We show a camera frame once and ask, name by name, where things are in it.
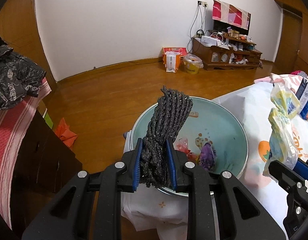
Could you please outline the yellow plastic bag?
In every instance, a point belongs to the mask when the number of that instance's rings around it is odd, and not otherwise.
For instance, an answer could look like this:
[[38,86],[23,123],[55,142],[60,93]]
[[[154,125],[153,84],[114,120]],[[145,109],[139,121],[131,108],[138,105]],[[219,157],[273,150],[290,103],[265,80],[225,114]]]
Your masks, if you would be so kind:
[[300,102],[296,95],[281,82],[273,84],[270,99],[274,107],[268,116],[272,132],[269,140],[270,154],[263,171],[266,177],[270,176],[271,162],[277,160],[292,170],[298,159],[291,120],[297,115]]

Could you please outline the purple snack wrapper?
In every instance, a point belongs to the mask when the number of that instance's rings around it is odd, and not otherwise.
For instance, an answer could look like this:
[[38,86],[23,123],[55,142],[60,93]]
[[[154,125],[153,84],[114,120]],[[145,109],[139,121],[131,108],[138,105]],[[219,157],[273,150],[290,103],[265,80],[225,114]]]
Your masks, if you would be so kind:
[[216,151],[214,150],[211,143],[206,142],[200,150],[198,157],[198,164],[206,171],[213,171],[216,162]]

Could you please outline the red plastic bag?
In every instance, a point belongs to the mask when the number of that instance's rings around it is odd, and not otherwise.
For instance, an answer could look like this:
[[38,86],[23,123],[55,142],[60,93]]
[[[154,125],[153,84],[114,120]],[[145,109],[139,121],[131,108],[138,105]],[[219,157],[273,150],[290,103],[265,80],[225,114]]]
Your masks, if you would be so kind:
[[192,161],[195,164],[198,163],[199,154],[196,154],[189,149],[187,137],[177,139],[173,145],[176,150],[186,154],[188,161]]

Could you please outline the dark wooden side cabinet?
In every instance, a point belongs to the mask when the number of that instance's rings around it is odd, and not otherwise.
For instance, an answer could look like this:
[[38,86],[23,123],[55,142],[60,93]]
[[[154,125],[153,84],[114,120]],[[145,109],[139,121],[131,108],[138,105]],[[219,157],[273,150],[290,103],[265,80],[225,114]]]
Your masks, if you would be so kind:
[[21,239],[45,205],[82,169],[82,163],[36,112],[18,151],[10,198],[12,231]]

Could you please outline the white cartoon tablecloth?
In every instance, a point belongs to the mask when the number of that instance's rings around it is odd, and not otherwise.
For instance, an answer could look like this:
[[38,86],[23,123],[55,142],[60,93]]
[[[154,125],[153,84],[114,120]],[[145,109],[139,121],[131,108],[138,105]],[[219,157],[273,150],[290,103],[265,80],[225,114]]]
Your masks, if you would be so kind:
[[[242,124],[248,139],[249,157],[240,181],[266,208],[280,227],[287,215],[287,193],[278,183],[262,175],[268,151],[271,126],[268,115],[273,108],[273,85],[259,82],[220,96],[215,102],[228,109]],[[187,200],[139,185],[136,193],[122,193],[121,214],[141,233],[152,229],[160,239],[186,239]]]

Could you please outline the tall grey milk carton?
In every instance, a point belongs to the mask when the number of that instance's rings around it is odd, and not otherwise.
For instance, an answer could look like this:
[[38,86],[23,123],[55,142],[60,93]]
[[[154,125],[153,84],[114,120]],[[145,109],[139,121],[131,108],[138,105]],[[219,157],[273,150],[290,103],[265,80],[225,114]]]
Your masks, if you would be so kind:
[[308,101],[308,79],[303,77],[296,91],[296,97],[300,102],[300,106],[303,107]]

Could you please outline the light blue basin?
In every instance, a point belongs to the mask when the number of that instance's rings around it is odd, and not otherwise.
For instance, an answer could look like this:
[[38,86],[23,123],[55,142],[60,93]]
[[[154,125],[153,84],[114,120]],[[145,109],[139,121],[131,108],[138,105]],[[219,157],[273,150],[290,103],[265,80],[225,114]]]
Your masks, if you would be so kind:
[[230,171],[240,178],[247,165],[248,141],[237,118],[220,104],[199,97],[192,97],[193,107],[176,138],[187,137],[189,149],[200,154],[209,142],[216,151],[212,173]]

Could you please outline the orange cloth on floor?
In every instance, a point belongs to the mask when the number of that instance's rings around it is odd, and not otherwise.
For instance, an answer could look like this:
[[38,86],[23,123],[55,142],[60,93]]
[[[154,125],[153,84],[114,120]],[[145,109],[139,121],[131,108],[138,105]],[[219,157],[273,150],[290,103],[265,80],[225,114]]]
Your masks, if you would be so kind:
[[74,142],[78,135],[70,130],[64,118],[62,118],[55,130],[56,136],[69,148],[73,149]]

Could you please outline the heart-patterned white quilt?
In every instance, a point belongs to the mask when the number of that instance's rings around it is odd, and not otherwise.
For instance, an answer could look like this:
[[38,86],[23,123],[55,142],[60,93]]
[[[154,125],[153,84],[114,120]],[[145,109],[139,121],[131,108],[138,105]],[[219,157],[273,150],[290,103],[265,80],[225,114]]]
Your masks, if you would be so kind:
[[298,88],[302,81],[308,83],[308,75],[301,70],[296,70],[290,74],[274,74],[270,73],[269,76],[255,79],[254,83],[267,82],[267,83],[277,83],[282,82],[288,88]]

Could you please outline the pink striped cloth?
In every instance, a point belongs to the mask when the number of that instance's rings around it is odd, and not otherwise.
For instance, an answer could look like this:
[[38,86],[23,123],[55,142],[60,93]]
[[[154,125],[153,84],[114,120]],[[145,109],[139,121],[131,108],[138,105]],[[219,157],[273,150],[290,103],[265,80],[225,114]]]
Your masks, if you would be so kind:
[[51,92],[43,79],[38,97],[26,96],[15,107],[0,111],[0,215],[11,227],[10,196],[18,150],[39,103]]

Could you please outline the brown wooden wardrobe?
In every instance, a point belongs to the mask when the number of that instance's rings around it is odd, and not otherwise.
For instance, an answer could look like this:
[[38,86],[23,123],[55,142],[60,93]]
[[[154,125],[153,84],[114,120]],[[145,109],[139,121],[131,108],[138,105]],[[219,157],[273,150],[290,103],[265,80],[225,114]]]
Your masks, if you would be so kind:
[[308,74],[308,10],[301,0],[274,0],[282,9],[282,28],[275,66],[283,73]]

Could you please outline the wooden tv cabinet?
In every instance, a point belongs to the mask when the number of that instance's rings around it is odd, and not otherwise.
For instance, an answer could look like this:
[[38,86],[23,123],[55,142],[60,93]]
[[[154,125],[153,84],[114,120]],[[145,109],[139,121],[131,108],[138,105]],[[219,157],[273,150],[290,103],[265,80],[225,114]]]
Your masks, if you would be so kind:
[[204,69],[255,69],[261,65],[262,53],[256,44],[239,38],[220,35],[194,38],[192,52],[198,56]]

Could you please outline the yellow bucket with plastic bag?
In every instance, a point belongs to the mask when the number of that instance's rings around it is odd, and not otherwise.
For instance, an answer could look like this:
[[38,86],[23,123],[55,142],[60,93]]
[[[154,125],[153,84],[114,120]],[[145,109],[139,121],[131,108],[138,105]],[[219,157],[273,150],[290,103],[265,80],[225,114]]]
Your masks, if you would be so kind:
[[203,61],[193,54],[185,55],[183,63],[187,74],[198,74],[199,70],[204,68]]

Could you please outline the black printed plastic bag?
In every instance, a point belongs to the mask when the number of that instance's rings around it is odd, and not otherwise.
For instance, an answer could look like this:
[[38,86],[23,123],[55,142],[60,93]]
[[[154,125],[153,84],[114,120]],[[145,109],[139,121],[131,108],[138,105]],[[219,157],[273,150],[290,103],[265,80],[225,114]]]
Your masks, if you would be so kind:
[[42,67],[0,37],[0,110],[15,107],[26,96],[38,97],[45,77]]

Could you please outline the orange white paper bag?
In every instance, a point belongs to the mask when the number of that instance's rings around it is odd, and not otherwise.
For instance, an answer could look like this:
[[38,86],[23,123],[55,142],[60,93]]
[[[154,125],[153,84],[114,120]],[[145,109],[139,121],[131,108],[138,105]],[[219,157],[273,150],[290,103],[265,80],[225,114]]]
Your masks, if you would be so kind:
[[162,60],[165,70],[169,73],[176,73],[185,55],[187,55],[185,47],[163,47]]

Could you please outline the red pink covered television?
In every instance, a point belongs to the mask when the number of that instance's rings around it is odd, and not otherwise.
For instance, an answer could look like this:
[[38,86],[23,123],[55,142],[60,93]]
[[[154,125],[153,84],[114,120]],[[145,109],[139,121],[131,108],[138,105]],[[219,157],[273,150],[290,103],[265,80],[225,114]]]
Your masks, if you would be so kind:
[[229,3],[213,0],[212,19],[248,30],[251,14]]

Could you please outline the wall power socket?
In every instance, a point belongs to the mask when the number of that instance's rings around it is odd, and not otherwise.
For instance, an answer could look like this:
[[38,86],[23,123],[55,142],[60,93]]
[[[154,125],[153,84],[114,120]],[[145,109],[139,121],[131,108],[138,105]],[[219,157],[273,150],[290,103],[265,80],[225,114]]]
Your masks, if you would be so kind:
[[208,3],[207,2],[204,2],[204,1],[197,1],[197,4],[198,5],[201,5],[201,6],[203,6],[203,7],[208,7]]

